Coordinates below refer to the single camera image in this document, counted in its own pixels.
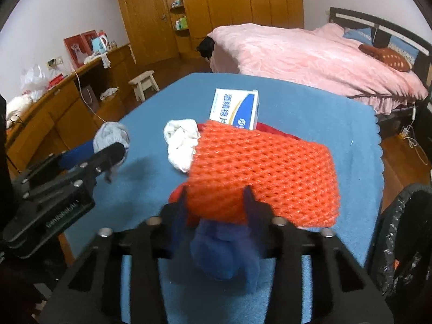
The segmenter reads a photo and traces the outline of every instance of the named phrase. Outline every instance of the dark wooden headboard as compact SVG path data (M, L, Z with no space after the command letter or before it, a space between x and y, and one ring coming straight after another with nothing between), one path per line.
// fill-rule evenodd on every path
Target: dark wooden headboard
M432 83L432 45L413 32L384 19L344 8L330 8L330 23L341 27L361 29L371 27L372 43L375 47L387 47L392 35L414 46L418 53L413 71L417 74L431 94Z

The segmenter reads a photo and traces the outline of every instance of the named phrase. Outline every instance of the pink bedspread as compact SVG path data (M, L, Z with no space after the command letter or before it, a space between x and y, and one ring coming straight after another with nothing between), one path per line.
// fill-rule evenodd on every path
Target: pink bedspread
M213 72L241 73L317 87L372 105L389 114L428 92L414 72L399 72L359 51L360 42L342 38L329 23L314 31L255 24L219 27L210 66Z

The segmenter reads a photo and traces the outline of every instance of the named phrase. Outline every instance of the screw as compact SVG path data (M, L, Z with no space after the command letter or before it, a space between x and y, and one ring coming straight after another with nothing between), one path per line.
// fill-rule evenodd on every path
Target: screw
M333 231L333 229L330 228L323 228L321 229L321 235L325 238L332 238L334 235L336 235Z
M112 229L111 228L102 228L102 229L99 229L98 235L101 236L101 237L103 237L103 238L107 238L107 237L109 237L109 236L112 235Z
M80 187L82 184L83 184L83 181L82 181L81 179L80 179L80 180L77 180L76 182L73 183L73 185L74 185L75 187Z
M146 224L149 226L162 224L162 218L161 217L150 217L146 220Z
M278 226L285 226L287 224L286 219L283 217L273 217L271 222L274 225L278 225Z

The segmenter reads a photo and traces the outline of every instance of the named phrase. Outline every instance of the orange mesh packaging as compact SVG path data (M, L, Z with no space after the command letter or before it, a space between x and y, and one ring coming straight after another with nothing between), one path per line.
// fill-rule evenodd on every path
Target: orange mesh packaging
M187 182L187 207L208 220L243 224L242 191L302 227L336 223L340 196L324 145L208 121Z

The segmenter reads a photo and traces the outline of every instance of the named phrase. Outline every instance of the wooden stool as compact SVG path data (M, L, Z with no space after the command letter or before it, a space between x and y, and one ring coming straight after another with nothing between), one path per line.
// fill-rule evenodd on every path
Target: wooden stool
M159 91L159 86L156 84L153 74L155 74L154 71L146 71L129 82L129 85L134 86L133 89L135 91L135 97L137 101L141 100L144 102L146 100L146 97L144 96L144 90L152 86L157 92Z

